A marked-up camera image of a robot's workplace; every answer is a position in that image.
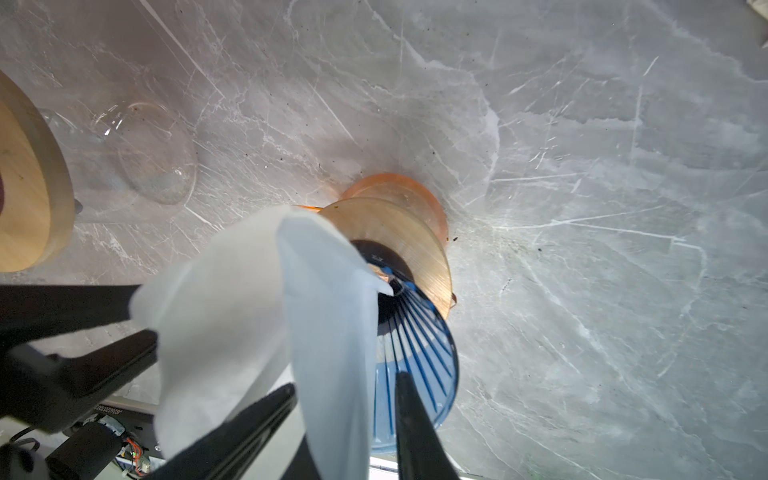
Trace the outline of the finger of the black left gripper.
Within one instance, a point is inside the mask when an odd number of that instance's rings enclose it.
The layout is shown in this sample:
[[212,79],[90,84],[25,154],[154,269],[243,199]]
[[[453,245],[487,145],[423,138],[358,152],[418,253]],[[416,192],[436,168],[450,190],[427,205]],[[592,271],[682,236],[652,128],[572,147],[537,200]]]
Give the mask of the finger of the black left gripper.
[[1,416],[60,432],[157,361],[157,334],[142,330],[80,357],[30,345],[1,356]]
[[1,351],[130,318],[137,285],[3,285]]

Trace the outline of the wooden dripper ring stand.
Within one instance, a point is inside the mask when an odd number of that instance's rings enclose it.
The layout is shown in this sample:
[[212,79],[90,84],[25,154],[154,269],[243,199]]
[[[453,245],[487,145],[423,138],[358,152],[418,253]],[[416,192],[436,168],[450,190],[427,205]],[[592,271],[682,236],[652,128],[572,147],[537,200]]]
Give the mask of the wooden dripper ring stand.
[[64,250],[75,219],[66,162],[27,95],[1,76],[1,271],[40,265]]

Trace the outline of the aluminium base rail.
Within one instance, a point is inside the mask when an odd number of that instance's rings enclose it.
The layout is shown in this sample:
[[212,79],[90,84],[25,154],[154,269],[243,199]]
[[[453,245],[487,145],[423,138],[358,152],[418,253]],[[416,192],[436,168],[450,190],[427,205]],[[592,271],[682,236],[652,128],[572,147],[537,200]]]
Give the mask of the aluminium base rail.
[[[145,458],[142,461],[150,462],[152,469],[157,469],[165,463],[165,458],[154,433],[153,412],[154,407],[149,404],[110,397],[60,433],[69,437],[88,421],[96,421],[103,416],[110,417],[124,428],[124,436],[130,437],[133,443],[142,449],[142,458]],[[397,473],[398,466],[395,461],[371,457],[370,479],[393,479]]]

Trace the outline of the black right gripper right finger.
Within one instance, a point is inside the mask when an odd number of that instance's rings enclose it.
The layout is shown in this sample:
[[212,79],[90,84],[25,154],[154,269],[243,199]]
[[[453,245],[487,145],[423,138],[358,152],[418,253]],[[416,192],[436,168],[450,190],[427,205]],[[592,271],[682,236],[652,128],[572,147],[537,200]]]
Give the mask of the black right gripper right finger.
[[407,372],[396,375],[395,420],[400,480],[459,479]]

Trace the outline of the orange glass pitcher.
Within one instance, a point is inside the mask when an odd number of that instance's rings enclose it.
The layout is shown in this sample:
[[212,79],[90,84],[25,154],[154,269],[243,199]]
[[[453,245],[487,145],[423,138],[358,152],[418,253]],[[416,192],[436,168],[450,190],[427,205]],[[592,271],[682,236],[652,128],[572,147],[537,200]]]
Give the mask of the orange glass pitcher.
[[396,173],[371,175],[346,189],[340,200],[375,198],[388,201],[408,210],[426,224],[446,248],[449,227],[445,211],[435,195],[418,181]]

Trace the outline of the blue glass ribbed dripper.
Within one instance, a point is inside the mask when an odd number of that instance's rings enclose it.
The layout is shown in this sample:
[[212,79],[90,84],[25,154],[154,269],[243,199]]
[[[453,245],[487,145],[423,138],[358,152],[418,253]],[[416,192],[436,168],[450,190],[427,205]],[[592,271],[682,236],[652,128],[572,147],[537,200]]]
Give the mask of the blue glass ribbed dripper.
[[352,244],[392,289],[378,297],[372,441],[375,454],[390,454],[396,449],[396,375],[412,376],[427,416],[438,428],[457,396],[459,358],[445,319],[405,261],[372,240]]

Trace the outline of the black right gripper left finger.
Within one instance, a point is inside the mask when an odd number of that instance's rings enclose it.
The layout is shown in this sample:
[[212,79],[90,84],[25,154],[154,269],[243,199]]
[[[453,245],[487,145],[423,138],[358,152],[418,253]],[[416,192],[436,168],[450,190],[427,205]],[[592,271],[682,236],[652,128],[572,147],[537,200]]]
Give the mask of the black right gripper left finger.
[[242,410],[149,474],[151,479],[240,479],[297,406],[288,383]]

